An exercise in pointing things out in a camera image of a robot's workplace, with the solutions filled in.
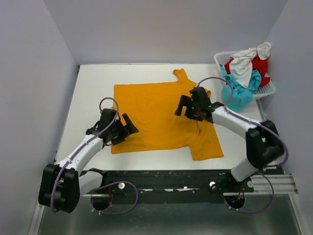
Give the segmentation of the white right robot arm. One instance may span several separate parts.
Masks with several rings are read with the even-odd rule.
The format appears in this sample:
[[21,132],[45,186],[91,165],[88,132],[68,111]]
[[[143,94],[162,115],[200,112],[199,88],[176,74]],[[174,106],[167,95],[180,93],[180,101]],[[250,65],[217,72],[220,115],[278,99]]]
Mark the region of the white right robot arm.
[[196,121],[207,121],[227,128],[246,141],[246,158],[233,167],[225,179],[225,187],[235,192],[243,186],[243,180],[265,168],[285,154],[284,145],[273,122],[259,122],[229,110],[220,102],[212,103],[203,87],[190,90],[190,96],[182,95],[176,116],[186,108],[185,116]]

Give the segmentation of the yellow t shirt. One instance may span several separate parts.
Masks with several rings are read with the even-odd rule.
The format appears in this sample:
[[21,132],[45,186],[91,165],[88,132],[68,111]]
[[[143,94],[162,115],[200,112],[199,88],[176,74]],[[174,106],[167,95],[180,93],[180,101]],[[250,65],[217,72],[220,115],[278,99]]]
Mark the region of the yellow t shirt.
[[184,69],[173,74],[175,82],[114,86],[120,113],[126,113],[139,132],[111,147],[113,154],[189,147],[194,161],[223,157],[212,123],[175,115],[180,97],[196,83]]

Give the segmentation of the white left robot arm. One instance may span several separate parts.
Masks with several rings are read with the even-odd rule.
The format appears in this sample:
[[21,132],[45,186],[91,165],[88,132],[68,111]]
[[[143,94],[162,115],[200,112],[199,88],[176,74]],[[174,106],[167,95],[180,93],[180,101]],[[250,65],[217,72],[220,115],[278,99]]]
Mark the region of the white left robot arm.
[[99,170],[84,172],[90,160],[105,146],[117,145],[126,137],[138,133],[126,113],[104,109],[94,126],[86,130],[83,141],[65,159],[57,164],[48,164],[44,170],[38,203],[53,212],[71,213],[82,195],[91,190],[104,193],[109,186]]

